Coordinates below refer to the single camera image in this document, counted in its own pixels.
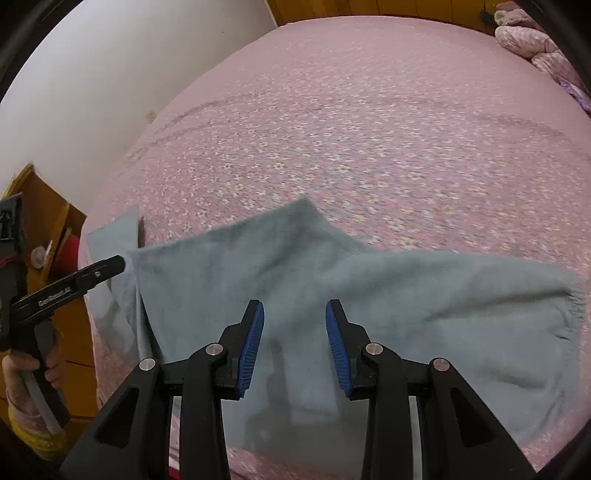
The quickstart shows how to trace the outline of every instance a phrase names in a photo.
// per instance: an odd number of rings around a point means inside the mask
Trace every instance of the towel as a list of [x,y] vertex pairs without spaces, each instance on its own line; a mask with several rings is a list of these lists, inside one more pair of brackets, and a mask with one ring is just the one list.
[[[123,223],[137,229],[137,211],[89,234],[88,246],[94,261],[125,251],[129,270],[108,287],[123,312],[143,303],[138,356],[188,358],[239,322],[250,299],[265,306],[251,388],[240,402],[223,402],[229,447],[334,475],[361,471],[367,403],[339,390],[324,326],[330,299],[402,358],[447,358],[520,444],[576,395],[584,300],[577,277],[558,265],[375,250],[307,199],[150,248],[124,248],[119,239],[131,235]],[[137,332],[137,316],[123,317]],[[121,327],[107,330],[101,335],[115,348]]]

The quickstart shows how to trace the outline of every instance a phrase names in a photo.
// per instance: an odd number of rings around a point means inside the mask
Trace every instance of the wooden cabinet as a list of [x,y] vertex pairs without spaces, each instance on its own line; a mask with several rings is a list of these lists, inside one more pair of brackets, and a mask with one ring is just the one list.
[[483,5],[494,13],[497,2],[486,0],[268,0],[278,25],[311,18],[347,15],[419,17],[488,31],[480,19]]
[[[28,292],[32,293],[54,279],[51,276],[53,257],[62,232],[72,229],[80,236],[85,215],[65,201],[35,174],[32,166],[25,168],[12,182],[5,196],[22,192],[27,239]],[[40,270],[30,265],[33,248],[52,243],[46,266]],[[64,395],[72,421],[66,427],[70,443],[76,441],[83,428],[98,412],[96,377],[92,354],[90,323],[83,299],[75,300],[56,310],[53,322],[61,334],[61,350],[65,364]],[[0,374],[0,419],[7,421],[7,402]]]

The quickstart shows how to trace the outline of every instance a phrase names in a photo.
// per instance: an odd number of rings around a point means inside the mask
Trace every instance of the human hand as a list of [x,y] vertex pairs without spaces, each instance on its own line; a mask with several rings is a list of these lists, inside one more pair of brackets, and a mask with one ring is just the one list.
[[[45,378],[53,388],[61,388],[63,361],[58,345],[47,355],[45,364],[47,367]],[[39,361],[19,350],[11,349],[2,359],[4,383],[11,403],[21,412],[32,416],[38,415],[39,412],[27,390],[21,372],[30,372],[37,368],[39,368]]]

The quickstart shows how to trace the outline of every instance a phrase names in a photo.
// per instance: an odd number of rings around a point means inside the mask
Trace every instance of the pink bedsheet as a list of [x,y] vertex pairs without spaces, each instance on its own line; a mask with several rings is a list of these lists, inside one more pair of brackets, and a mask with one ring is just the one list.
[[[378,248],[494,252],[587,279],[590,132],[558,84],[493,37],[417,19],[299,22],[168,105],[102,187],[84,233],[137,204],[154,245],[306,194]],[[130,366],[96,332],[94,346],[102,402]],[[536,468],[590,414],[588,323],[580,351],[579,407],[523,446]],[[235,453],[241,475],[287,478]]]

